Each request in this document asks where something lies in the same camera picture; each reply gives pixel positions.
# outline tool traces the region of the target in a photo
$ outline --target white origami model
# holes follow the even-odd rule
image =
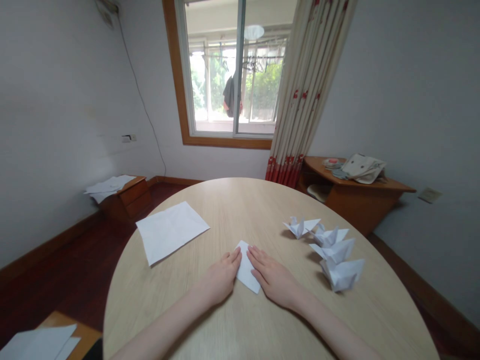
[[[350,257],[354,248],[355,239],[340,241],[331,247],[320,247],[317,244],[310,244],[310,247],[316,251],[323,259],[331,258],[335,264],[340,264]]]
[[[325,226],[319,223],[315,232],[311,229],[308,230],[308,232],[313,235],[313,238],[319,246],[322,248],[331,248],[334,244],[345,239],[349,229],[339,229],[337,226],[334,230],[325,231]]]
[[[354,284],[360,279],[364,264],[364,259],[336,264],[329,256],[325,260],[320,261],[323,273],[335,293],[353,288]]]
[[[305,235],[307,232],[311,231],[321,219],[313,219],[305,221],[303,218],[300,222],[297,222],[296,216],[290,216],[290,224],[286,222],[283,223],[297,239],[300,239],[302,235]]]

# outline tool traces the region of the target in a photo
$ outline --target wooden window frame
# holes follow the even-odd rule
[[[175,0],[162,0],[162,3],[183,145],[269,150],[272,147],[272,139],[190,135]]]

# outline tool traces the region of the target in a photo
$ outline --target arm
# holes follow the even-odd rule
[[[221,303],[232,292],[241,259],[239,247],[231,254],[225,253],[184,296],[122,347],[112,360],[163,357],[200,315]]]
[[[305,318],[340,360],[380,359],[374,349],[301,286],[286,267],[256,246],[249,246],[246,254],[255,268],[251,273],[265,295]]]

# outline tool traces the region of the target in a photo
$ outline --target electrical outlet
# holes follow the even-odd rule
[[[427,203],[433,204],[439,197],[442,196],[440,191],[433,190],[430,187],[426,187],[420,195],[418,195],[419,199],[426,201]]]

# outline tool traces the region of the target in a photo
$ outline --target paper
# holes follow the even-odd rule
[[[284,222],[283,224],[295,235],[297,239],[300,239],[302,235],[305,235],[307,232],[311,231],[317,224],[319,224],[321,219],[313,220],[304,220],[301,219],[300,222],[297,222],[295,216],[290,216],[290,224]]]
[[[126,183],[133,179],[135,179],[135,176],[112,176],[104,182],[99,182],[93,186],[87,187],[84,194],[89,194],[98,204],[100,204],[110,195],[116,194],[118,190],[122,189]]]
[[[341,242],[347,236],[349,229],[339,229],[337,226],[334,230],[324,231],[322,224],[318,224],[316,232],[309,231],[313,235],[315,242],[322,248],[330,248],[336,243]]]
[[[0,360],[56,360],[76,328],[74,324],[19,332],[0,350]]]
[[[364,269],[365,260],[345,261],[335,264],[331,257],[320,261],[323,274],[330,282],[331,289],[334,292],[350,290],[355,282],[360,279]]]
[[[258,294],[260,291],[260,283],[257,281],[255,276],[252,275],[252,270],[254,266],[250,262],[250,259],[247,256],[247,250],[249,245],[245,241],[240,241],[235,248],[240,247],[241,251],[241,262],[238,272],[236,273],[236,278],[240,280],[247,288],[252,290],[255,294]]]
[[[77,344],[80,342],[80,337],[69,338],[65,345],[61,348],[60,353],[56,356],[55,360],[67,360]]]
[[[147,216],[136,226],[150,266],[210,229],[186,201]]]
[[[352,249],[354,248],[355,239],[340,241],[332,245],[331,247],[320,247],[317,244],[310,244],[310,247],[316,251],[322,258],[326,259],[330,257],[335,264],[340,264],[350,257]]]

